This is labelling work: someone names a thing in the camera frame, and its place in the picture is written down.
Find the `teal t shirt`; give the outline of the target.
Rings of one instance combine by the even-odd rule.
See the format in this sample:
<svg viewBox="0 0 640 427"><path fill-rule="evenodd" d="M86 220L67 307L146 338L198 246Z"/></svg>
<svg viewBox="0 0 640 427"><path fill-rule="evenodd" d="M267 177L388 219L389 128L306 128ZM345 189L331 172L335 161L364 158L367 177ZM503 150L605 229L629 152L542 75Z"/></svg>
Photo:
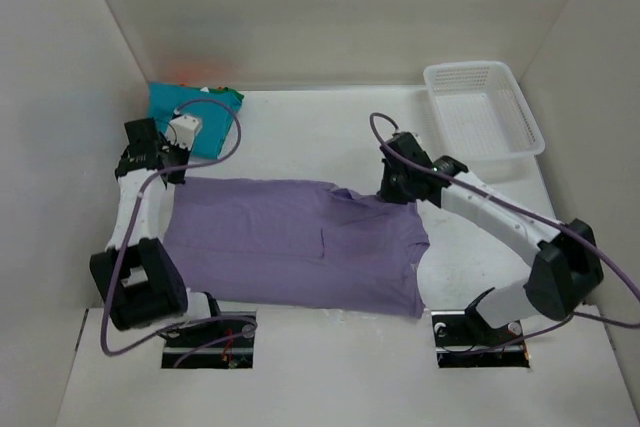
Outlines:
<svg viewBox="0 0 640 427"><path fill-rule="evenodd" d="M156 121L160 131L166 133L168 123L174 116L177 107L197 99L215 100L225 104L238 113L243 100L238 101L228 94L216 95L209 92L210 88L195 88L165 83L149 84L148 116ZM233 123L232 116L226 109L208 102L197 102L184 107L181 114L189 114L202 120L202 129L198 134L192 150L196 157L215 159L225 142L226 136Z"/></svg>

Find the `green t shirt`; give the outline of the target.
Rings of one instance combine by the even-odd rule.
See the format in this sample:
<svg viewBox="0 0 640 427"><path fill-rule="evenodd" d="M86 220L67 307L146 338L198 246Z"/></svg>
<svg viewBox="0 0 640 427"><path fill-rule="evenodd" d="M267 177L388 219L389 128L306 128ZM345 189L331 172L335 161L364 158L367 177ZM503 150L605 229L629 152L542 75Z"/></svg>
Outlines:
<svg viewBox="0 0 640 427"><path fill-rule="evenodd" d="M209 92L216 95L228 94L230 96L235 97L238 101L242 101L244 99L244 95L237 90L229 87L218 87L218 88L210 88Z"/></svg>

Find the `lilac t shirt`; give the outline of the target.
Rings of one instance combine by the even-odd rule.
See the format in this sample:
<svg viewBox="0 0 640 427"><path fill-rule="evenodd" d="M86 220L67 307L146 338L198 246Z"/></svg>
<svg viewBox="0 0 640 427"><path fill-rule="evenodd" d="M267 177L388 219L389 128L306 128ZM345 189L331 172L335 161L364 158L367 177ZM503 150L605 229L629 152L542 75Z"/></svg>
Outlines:
<svg viewBox="0 0 640 427"><path fill-rule="evenodd" d="M225 301L420 318L430 246L413 204L328 182L191 178L164 246L185 284Z"/></svg>

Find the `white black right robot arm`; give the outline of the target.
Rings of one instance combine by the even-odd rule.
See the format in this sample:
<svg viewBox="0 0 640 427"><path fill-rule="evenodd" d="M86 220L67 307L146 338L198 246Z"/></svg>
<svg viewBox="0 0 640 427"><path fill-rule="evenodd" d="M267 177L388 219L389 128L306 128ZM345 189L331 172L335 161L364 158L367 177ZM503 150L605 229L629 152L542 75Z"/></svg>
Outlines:
<svg viewBox="0 0 640 427"><path fill-rule="evenodd" d="M488 289L465 308L461 324L472 345L489 346L510 323L532 316L564 321L601 284L593 231L585 222L562 224L526 213L460 161L430 159L409 132L396 133L380 150L382 201L427 201L456 214L501 241L530 269L526 278Z"/></svg>

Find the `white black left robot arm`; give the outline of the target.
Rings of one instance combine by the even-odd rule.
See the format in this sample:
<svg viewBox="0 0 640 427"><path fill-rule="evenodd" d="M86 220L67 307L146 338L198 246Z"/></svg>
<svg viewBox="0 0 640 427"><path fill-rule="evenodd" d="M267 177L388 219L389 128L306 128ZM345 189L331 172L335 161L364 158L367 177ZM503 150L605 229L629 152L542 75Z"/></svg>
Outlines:
<svg viewBox="0 0 640 427"><path fill-rule="evenodd" d="M125 331L179 318L191 320L190 333L206 346L224 334L224 320L211 295L192 292L162 244L173 211L175 187L185 173L164 173L184 166L201 130L191 115L174 117L164 133L152 118L127 122L128 145L115 169L119 205L104 251L90 258L90 272L103 299L119 255L123 256L109 312L114 326Z"/></svg>

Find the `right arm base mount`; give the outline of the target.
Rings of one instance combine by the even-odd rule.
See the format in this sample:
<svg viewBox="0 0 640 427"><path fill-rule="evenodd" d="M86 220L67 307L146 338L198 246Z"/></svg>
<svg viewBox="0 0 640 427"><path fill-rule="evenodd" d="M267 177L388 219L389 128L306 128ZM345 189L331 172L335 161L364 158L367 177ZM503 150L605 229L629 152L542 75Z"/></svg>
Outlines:
<svg viewBox="0 0 640 427"><path fill-rule="evenodd" d="M529 368L520 321L490 327L476 307L491 289L464 310L431 312L439 368Z"/></svg>

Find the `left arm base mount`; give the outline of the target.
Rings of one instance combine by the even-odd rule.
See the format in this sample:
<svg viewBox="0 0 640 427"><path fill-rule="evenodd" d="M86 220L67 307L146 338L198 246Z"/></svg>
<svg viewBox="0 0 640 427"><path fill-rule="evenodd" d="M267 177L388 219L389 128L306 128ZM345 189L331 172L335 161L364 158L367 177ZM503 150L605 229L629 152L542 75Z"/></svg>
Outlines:
<svg viewBox="0 0 640 427"><path fill-rule="evenodd" d="M230 312L217 322L184 327L162 336L161 368L187 370L251 369L255 312Z"/></svg>

